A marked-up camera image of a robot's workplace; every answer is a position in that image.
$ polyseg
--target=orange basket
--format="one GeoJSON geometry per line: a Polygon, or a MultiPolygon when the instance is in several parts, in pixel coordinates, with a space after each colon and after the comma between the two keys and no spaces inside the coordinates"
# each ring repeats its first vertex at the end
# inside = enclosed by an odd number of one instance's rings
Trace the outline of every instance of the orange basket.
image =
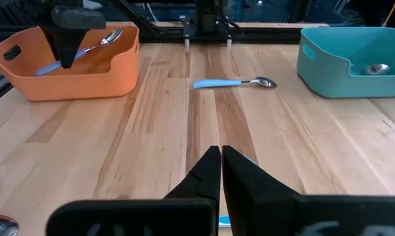
{"type": "Polygon", "coordinates": [[[74,61],[70,69],[59,68],[44,76],[34,73],[55,59],[41,29],[15,33],[0,43],[0,71],[30,101],[125,95],[134,89],[138,79],[139,29],[121,24],[92,29],[80,49],[99,44],[103,37],[120,27],[123,32],[113,44],[91,50],[74,61]],[[21,53],[10,60],[10,50],[18,47],[21,53]]]}

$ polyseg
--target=wooden table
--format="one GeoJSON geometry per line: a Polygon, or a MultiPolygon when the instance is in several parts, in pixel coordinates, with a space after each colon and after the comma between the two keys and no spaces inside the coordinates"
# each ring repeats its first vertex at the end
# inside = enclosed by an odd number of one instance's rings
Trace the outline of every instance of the wooden table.
{"type": "Polygon", "coordinates": [[[29,103],[12,89],[0,99],[0,214],[20,235],[43,235],[69,201],[161,198],[213,145],[233,146],[300,193],[395,195],[395,98],[313,94],[296,74],[297,45],[140,53],[127,96],[29,103]],[[191,89],[197,79],[255,76],[278,87],[191,89]]]}

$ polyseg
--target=blue spoon handle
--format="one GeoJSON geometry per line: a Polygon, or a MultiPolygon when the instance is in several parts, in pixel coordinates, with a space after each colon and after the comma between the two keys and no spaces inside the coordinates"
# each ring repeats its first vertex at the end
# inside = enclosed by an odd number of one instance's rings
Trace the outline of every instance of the blue spoon handle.
{"type": "Polygon", "coordinates": [[[208,88],[208,87],[227,87],[227,86],[237,86],[242,82],[239,80],[231,79],[202,79],[200,81],[195,81],[193,83],[194,89],[208,88]]]}
{"type": "MultiPolygon", "coordinates": [[[[77,54],[76,54],[76,56],[75,56],[75,59],[78,59],[78,58],[80,58],[80,57],[83,57],[83,56],[85,56],[85,54],[86,54],[86,49],[81,49],[81,50],[79,50],[79,51],[77,52],[77,54]]],[[[37,71],[35,71],[35,75],[36,75],[36,76],[45,75],[45,74],[47,74],[47,73],[50,73],[50,72],[52,72],[52,71],[54,71],[54,70],[60,68],[61,66],[62,66],[62,65],[61,65],[60,61],[55,61],[54,63],[51,63],[50,65],[45,66],[45,67],[43,67],[43,68],[38,69],[37,71]]]]}

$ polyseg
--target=basket handle cutout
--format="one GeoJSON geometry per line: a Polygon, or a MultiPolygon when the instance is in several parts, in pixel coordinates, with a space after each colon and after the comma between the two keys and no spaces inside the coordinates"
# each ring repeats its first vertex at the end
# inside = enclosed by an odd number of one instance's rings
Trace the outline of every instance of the basket handle cutout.
{"type": "Polygon", "coordinates": [[[18,45],[13,46],[12,48],[10,48],[8,51],[6,51],[3,54],[3,58],[8,61],[11,62],[13,59],[15,59],[18,55],[21,54],[21,47],[18,45]]]}
{"type": "Polygon", "coordinates": [[[302,46],[302,51],[307,55],[311,60],[315,60],[316,54],[315,52],[308,46],[308,45],[303,45],[302,46]]]}

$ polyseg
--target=wooden tabletop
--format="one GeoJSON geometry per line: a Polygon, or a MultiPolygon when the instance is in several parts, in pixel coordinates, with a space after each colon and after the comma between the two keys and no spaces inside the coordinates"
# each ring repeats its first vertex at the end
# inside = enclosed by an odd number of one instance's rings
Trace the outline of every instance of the wooden tabletop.
{"type": "Polygon", "coordinates": [[[12,89],[0,99],[0,214],[18,221],[20,235],[44,235],[50,213],[69,201],[164,197],[221,145],[300,193],[395,195],[395,98],[321,98],[298,78],[297,53],[141,45],[127,96],[30,103],[12,89]],[[197,79],[256,76],[278,87],[191,89],[197,79]]]}

